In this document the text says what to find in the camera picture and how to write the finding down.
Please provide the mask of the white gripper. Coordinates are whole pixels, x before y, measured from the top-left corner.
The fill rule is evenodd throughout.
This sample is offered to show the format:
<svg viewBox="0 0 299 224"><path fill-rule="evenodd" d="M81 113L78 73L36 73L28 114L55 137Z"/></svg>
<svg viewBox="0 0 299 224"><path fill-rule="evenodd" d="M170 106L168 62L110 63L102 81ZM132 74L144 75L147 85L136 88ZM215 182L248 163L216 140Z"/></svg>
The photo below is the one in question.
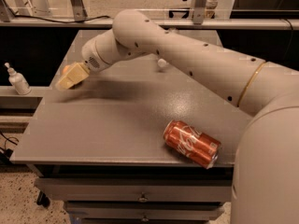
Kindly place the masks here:
<svg viewBox="0 0 299 224"><path fill-rule="evenodd" d="M84 63L69 64L70 67L66 74L63 75L62 72L61 77L55 84L55 87L58 90L68 90L79 84L79 82L89 76L90 70L94 72L101 72L109 68L109 65L99 56L94 38L84 44L81 50L81 55L84 63L88 67Z"/></svg>

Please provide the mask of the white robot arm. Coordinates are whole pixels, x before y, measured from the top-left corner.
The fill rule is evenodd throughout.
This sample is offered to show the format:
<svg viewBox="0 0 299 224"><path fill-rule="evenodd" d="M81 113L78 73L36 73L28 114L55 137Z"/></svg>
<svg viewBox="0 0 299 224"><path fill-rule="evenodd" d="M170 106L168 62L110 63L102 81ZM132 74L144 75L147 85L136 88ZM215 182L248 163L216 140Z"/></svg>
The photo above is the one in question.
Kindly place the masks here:
<svg viewBox="0 0 299 224"><path fill-rule="evenodd" d="M235 154L231 224L298 224L299 75L246 54L168 32L139 11L116 15L82 48L57 89L119 61L152 53L251 115Z"/></svg>

